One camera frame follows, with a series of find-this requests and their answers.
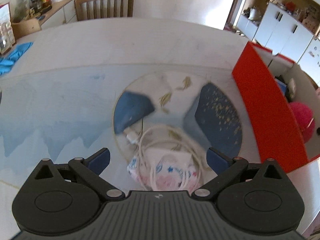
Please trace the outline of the wooden chair behind table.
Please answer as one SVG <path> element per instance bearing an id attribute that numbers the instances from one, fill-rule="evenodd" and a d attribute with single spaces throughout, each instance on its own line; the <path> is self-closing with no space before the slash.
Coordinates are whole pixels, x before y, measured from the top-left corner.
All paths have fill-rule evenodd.
<path id="1" fill-rule="evenodd" d="M 75 0 L 77 21 L 132 17 L 134 0 Z"/>

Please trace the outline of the black glove with cartoon patch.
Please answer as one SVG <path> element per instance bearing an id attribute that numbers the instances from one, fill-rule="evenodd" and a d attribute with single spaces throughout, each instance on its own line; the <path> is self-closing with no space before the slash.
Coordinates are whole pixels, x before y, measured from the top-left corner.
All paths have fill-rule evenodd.
<path id="1" fill-rule="evenodd" d="M 287 85 L 286 93 L 285 93 L 285 98 L 288 101 L 288 103 L 293 102 L 296 96 L 296 82 L 293 78 L 291 78 L 288 82 L 284 80 L 284 78 L 280 76 L 276 76 L 274 79 L 278 79 L 281 82 L 285 83 Z"/>

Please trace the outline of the blue patterned table mat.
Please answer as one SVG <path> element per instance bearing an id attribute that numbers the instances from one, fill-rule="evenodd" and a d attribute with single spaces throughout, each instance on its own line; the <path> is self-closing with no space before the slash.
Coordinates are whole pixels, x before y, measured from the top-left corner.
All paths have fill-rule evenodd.
<path id="1" fill-rule="evenodd" d="M 204 85 L 231 100 L 241 121 L 239 155 L 259 162 L 251 124 L 230 70 L 183 65 L 106 65 L 50 70 L 1 79 L 1 182 L 19 189 L 43 158 L 66 163 L 107 147 L 103 178 L 122 190 L 137 189 L 126 166 L 134 149 L 113 131 L 113 113 L 126 91 L 146 94 L 155 111 L 142 127 L 170 124 L 208 148 L 194 115 Z"/>

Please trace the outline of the wooden sideboard with clutter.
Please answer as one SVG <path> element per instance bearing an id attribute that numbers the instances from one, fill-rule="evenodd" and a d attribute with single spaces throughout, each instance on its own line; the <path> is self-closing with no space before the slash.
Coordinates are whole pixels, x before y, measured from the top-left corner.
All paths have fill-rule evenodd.
<path id="1" fill-rule="evenodd" d="M 74 1 L 17 0 L 14 13 L 9 2 L 1 4 L 1 55 L 24 36 L 75 22 Z"/>

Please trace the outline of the red white cardboard box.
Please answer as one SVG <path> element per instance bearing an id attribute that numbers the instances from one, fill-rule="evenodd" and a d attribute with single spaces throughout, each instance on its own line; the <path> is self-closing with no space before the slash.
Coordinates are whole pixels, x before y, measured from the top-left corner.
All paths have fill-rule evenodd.
<path id="1" fill-rule="evenodd" d="M 261 161 L 276 159 L 289 173 L 319 158 L 319 97 L 307 75 L 291 59 L 247 42 L 232 71 L 245 104 Z M 276 77 L 295 82 L 294 102 L 311 110 L 300 128 Z"/>

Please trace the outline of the blue book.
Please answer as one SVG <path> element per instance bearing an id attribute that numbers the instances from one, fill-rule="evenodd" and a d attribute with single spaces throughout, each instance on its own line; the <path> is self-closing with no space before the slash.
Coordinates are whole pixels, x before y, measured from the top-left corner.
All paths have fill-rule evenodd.
<path id="1" fill-rule="evenodd" d="M 278 85 L 281 93 L 283 94 L 283 96 L 285 96 L 287 85 L 285 83 L 281 82 L 278 79 L 275 79 L 275 82 L 277 83 L 277 85 Z"/>

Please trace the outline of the wooden wall shelf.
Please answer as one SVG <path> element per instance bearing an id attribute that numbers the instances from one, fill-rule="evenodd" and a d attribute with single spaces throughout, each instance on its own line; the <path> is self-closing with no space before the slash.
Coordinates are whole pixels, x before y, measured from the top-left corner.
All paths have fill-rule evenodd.
<path id="1" fill-rule="evenodd" d="M 266 13 L 277 21 L 287 14 L 319 38 L 319 0 L 269 0 Z"/>

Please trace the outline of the floral pouch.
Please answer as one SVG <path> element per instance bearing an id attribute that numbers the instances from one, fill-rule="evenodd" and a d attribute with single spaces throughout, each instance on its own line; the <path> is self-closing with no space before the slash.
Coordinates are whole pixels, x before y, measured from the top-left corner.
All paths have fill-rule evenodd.
<path id="1" fill-rule="evenodd" d="M 202 167 L 195 154 L 151 147 L 127 165 L 130 176 L 146 190 L 188 191 L 202 183 Z"/>

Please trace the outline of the blue cloth on table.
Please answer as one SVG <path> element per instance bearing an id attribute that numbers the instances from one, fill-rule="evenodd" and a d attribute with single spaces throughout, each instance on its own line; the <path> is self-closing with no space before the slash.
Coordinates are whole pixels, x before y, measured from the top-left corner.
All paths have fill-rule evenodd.
<path id="1" fill-rule="evenodd" d="M 20 57 L 33 45 L 33 42 L 19 44 L 15 49 L 6 57 L 1 57 L 0 60 L 0 75 L 9 73 L 15 63 Z"/>

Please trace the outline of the pink fuzzy strawberry plush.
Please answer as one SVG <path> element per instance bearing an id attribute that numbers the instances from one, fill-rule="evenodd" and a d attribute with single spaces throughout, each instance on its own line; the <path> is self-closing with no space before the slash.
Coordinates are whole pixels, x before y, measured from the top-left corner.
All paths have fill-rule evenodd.
<path id="1" fill-rule="evenodd" d="M 291 111 L 293 112 L 304 142 L 308 142 L 315 129 L 315 120 L 313 111 L 301 102 L 289 103 Z"/>

